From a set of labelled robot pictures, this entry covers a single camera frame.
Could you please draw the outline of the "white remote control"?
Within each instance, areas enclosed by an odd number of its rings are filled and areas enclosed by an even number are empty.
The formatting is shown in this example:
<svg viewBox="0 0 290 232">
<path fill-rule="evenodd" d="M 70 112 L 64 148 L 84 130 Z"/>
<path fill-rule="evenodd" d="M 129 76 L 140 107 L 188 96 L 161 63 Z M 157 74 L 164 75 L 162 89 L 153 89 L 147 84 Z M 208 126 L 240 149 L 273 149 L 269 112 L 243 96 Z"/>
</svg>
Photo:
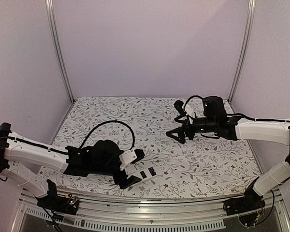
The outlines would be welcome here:
<svg viewBox="0 0 290 232">
<path fill-rule="evenodd" d="M 151 176 L 151 174 L 148 171 L 149 168 L 153 168 L 156 171 L 157 175 L 156 176 Z M 163 170 L 160 167 L 149 167 L 149 168 L 145 168 L 143 170 L 136 171 L 132 175 L 134 175 L 134 176 L 136 176 L 138 178 L 141 178 L 142 181 L 139 182 L 139 183 L 142 183 L 142 182 L 149 181 L 149 180 L 151 180 L 153 178 L 163 176 L 163 174 L 164 174 Z"/>
</svg>

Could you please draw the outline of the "purple AAA battery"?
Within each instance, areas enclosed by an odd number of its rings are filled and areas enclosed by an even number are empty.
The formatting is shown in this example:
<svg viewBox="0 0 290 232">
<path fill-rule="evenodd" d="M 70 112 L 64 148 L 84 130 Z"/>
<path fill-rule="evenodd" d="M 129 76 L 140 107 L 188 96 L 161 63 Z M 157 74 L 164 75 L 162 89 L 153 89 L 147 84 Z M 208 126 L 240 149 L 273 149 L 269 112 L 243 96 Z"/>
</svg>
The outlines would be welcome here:
<svg viewBox="0 0 290 232">
<path fill-rule="evenodd" d="M 153 168 L 149 168 L 148 171 L 151 174 L 151 176 L 156 176 L 157 175 L 156 171 Z"/>
</svg>

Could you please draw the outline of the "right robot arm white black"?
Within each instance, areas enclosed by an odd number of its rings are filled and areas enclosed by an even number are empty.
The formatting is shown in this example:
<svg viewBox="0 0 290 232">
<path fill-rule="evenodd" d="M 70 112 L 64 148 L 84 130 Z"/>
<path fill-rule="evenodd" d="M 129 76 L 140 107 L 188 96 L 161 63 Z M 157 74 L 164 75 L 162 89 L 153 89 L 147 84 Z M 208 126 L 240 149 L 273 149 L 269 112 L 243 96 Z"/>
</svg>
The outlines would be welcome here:
<svg viewBox="0 0 290 232">
<path fill-rule="evenodd" d="M 240 206 L 250 211 L 259 203 L 259 198 L 290 178 L 290 119 L 251 118 L 241 113 L 228 114 L 221 97 L 202 98 L 203 117 L 197 117 L 188 102 L 177 100 L 174 107 L 179 113 L 174 120 L 181 126 L 166 132 L 166 135 L 181 144 L 193 140 L 198 133 L 230 141 L 260 140 L 283 144 L 289 147 L 284 161 L 258 177 L 245 191 Z"/>
</svg>

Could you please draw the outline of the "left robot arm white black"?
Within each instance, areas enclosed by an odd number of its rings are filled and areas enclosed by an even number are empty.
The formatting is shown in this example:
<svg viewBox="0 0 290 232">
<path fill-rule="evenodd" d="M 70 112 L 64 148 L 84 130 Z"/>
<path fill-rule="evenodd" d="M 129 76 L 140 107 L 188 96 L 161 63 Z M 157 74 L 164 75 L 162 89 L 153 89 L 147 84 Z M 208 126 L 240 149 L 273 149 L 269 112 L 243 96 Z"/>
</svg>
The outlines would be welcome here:
<svg viewBox="0 0 290 232">
<path fill-rule="evenodd" d="M 39 143 L 11 131 L 9 123 L 0 125 L 0 174 L 30 191 L 52 210 L 62 206 L 60 196 L 52 192 L 55 185 L 38 178 L 23 162 L 50 168 L 70 176 L 87 177 L 90 174 L 112 176 L 114 183 L 125 189 L 140 181 L 128 176 L 125 168 L 144 158 L 141 149 L 121 150 L 111 140 L 99 140 L 93 146 L 61 147 Z"/>
</svg>

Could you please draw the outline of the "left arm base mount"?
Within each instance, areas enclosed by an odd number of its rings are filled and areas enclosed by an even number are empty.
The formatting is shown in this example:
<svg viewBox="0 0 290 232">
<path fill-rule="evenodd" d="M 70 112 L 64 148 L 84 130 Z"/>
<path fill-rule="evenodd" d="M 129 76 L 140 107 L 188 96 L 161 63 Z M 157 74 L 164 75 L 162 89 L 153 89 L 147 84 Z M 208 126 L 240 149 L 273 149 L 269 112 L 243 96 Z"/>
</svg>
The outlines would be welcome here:
<svg viewBox="0 0 290 232">
<path fill-rule="evenodd" d="M 46 196 L 37 198 L 39 207 L 51 210 L 52 212 L 60 212 L 69 215 L 76 215 L 79 207 L 79 198 L 71 193 L 65 196 L 59 196 L 57 187 L 54 182 L 47 179 L 48 190 Z"/>
</svg>

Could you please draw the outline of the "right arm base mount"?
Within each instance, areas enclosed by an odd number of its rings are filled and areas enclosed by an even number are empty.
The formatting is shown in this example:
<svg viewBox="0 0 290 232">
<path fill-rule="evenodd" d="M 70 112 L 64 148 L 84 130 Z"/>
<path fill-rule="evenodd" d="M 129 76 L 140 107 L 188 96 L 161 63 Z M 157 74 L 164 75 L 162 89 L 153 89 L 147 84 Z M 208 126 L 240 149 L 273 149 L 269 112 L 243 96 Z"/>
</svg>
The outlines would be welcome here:
<svg viewBox="0 0 290 232">
<path fill-rule="evenodd" d="M 223 210 L 228 216 L 254 211 L 239 217 L 240 223 L 246 227 L 257 225 L 264 207 L 263 196 L 259 196 L 251 188 L 247 189 L 242 197 L 229 198 L 223 202 Z"/>
</svg>

